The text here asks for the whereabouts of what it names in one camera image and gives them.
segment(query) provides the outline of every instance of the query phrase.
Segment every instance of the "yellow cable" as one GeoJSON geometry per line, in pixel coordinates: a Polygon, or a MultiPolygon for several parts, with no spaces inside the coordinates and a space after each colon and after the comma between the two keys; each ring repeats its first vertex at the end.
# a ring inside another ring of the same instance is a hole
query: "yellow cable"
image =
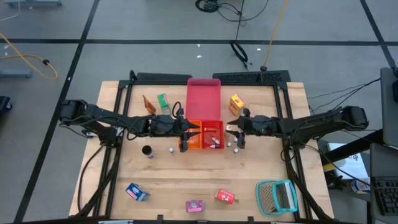
{"type": "Polygon", "coordinates": [[[268,56],[269,56],[269,52],[271,51],[272,41],[274,40],[274,37],[275,37],[275,34],[276,34],[276,30],[278,29],[278,26],[279,26],[279,22],[282,20],[282,17],[284,16],[284,12],[285,12],[285,9],[286,9],[286,5],[287,5],[287,0],[284,1],[284,6],[282,7],[282,10],[281,10],[280,13],[279,13],[278,21],[276,22],[276,25],[275,25],[275,27],[274,27],[274,30],[272,31],[271,40],[269,41],[269,45],[268,45],[268,51],[267,51],[266,62],[264,62],[264,67],[267,66],[268,56]]]}
{"type": "Polygon", "coordinates": [[[44,75],[39,69],[37,69],[34,65],[32,65],[28,60],[25,59],[25,57],[35,57],[37,59],[40,59],[41,61],[43,61],[44,59],[42,59],[41,57],[37,56],[37,55],[32,55],[32,54],[21,54],[14,46],[13,44],[2,34],[0,33],[0,36],[7,42],[8,45],[11,46],[12,49],[14,49],[18,55],[14,55],[14,56],[7,56],[7,57],[0,57],[0,60],[3,59],[10,59],[10,58],[22,58],[23,61],[25,61],[26,64],[28,64],[31,68],[33,68],[37,73],[39,73],[40,75],[42,75],[44,78],[48,78],[49,80],[56,80],[58,78],[58,72],[56,71],[56,69],[50,64],[46,64],[48,65],[55,74],[55,77],[48,77],[46,75],[44,75]]]}

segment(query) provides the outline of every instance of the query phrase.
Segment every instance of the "gray floor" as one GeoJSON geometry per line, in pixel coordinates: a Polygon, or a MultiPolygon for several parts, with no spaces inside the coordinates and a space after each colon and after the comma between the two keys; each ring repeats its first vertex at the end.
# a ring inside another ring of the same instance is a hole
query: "gray floor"
{"type": "MultiPolygon", "coordinates": [[[[217,13],[198,11],[194,0],[125,1],[101,0],[89,39],[233,39],[236,23],[217,13]]],[[[238,0],[226,0],[240,7],[238,0]]],[[[19,17],[0,22],[0,32],[15,39],[79,39],[93,0],[64,1],[53,8],[21,9],[19,17]]],[[[386,41],[398,41],[394,23],[398,2],[367,0],[370,10],[386,41]]],[[[247,17],[256,14],[264,1],[246,0],[247,17]]],[[[271,36],[282,1],[270,0],[258,18],[247,22],[239,38],[267,40],[271,36]]],[[[0,4],[0,18],[11,16],[16,9],[0,4]]],[[[357,40],[377,41],[360,1],[296,0],[289,1],[280,24],[277,40],[357,40]]],[[[0,55],[11,48],[0,44],[0,55]]],[[[23,53],[37,54],[50,60],[60,78],[46,80],[34,74],[26,79],[0,80],[0,95],[12,98],[13,110],[0,124],[0,223],[12,222],[49,126],[60,90],[68,73],[77,44],[15,44],[23,53]]],[[[267,45],[244,45],[249,55],[250,71],[264,63],[267,45]]],[[[398,58],[398,47],[389,47],[398,58]]],[[[40,61],[36,66],[52,75],[40,61]]],[[[298,46],[274,45],[269,70],[289,70],[293,82],[304,82],[307,96],[316,96],[378,78],[387,61],[378,46],[298,46]]],[[[28,68],[21,60],[0,61],[1,68],[28,68]]],[[[86,44],[70,86],[70,99],[95,103],[104,80],[128,77],[136,72],[187,73],[194,77],[211,77],[216,72],[244,71],[229,45],[154,44],[116,45],[86,44]]],[[[379,84],[361,90],[344,105],[358,105],[366,110],[369,129],[381,127],[379,84]]],[[[309,100],[312,108],[335,96],[309,100]]],[[[318,110],[322,112],[336,104],[318,110]]],[[[342,132],[325,136],[328,141],[350,142],[355,138],[342,132]]],[[[85,148],[85,139],[68,130],[55,130],[49,152],[36,185],[25,221],[65,218],[77,180],[85,148]]],[[[331,192],[336,218],[364,223],[366,204],[339,192],[331,192]]]]}

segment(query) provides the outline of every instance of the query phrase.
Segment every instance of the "red tray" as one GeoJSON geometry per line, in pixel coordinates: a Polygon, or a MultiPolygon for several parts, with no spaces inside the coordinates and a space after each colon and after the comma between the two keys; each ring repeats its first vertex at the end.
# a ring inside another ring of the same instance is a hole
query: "red tray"
{"type": "Polygon", "coordinates": [[[219,121],[221,81],[212,78],[190,78],[187,85],[187,119],[219,121]]]}

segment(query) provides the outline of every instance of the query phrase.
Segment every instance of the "blue box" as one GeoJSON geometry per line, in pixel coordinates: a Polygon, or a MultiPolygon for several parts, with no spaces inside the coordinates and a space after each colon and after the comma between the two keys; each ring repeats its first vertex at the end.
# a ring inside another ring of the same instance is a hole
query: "blue box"
{"type": "Polygon", "coordinates": [[[146,192],[140,185],[131,183],[129,187],[126,189],[127,194],[129,194],[134,200],[138,202],[145,202],[149,193],[146,192]]]}

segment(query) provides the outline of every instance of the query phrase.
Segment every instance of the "white paper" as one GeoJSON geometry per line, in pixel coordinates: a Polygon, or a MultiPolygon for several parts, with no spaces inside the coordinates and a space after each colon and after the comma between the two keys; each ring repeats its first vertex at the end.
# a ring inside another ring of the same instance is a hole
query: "white paper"
{"type": "MultiPolygon", "coordinates": [[[[345,144],[342,143],[328,143],[328,149],[329,151],[332,151],[334,149],[337,149],[340,146],[344,146],[345,144]]],[[[363,164],[363,160],[361,157],[361,154],[354,154],[352,156],[349,156],[348,158],[345,158],[346,164],[343,165],[342,167],[339,167],[341,170],[347,172],[348,174],[356,177],[356,178],[367,178],[368,173],[366,172],[365,165],[363,164]]],[[[352,180],[352,178],[346,174],[344,174],[342,171],[335,169],[337,176],[342,175],[343,180],[352,180]]]]}

